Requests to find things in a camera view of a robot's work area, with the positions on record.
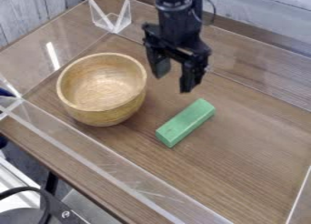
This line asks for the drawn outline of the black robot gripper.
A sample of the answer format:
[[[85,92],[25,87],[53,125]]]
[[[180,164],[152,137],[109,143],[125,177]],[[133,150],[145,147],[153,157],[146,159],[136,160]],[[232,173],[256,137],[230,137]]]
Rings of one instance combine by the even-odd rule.
[[[209,66],[210,48],[201,41],[198,33],[182,29],[166,32],[161,26],[145,23],[142,45],[153,76],[160,79],[170,70],[169,60],[181,64],[180,92],[189,93],[200,84]]]

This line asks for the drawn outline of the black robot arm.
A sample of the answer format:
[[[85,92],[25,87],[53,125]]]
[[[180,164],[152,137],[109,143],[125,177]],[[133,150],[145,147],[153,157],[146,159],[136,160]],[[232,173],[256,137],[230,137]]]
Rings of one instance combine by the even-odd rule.
[[[200,39],[202,0],[154,0],[157,23],[144,23],[142,45],[156,78],[181,64],[180,92],[189,93],[208,71],[210,48]]]

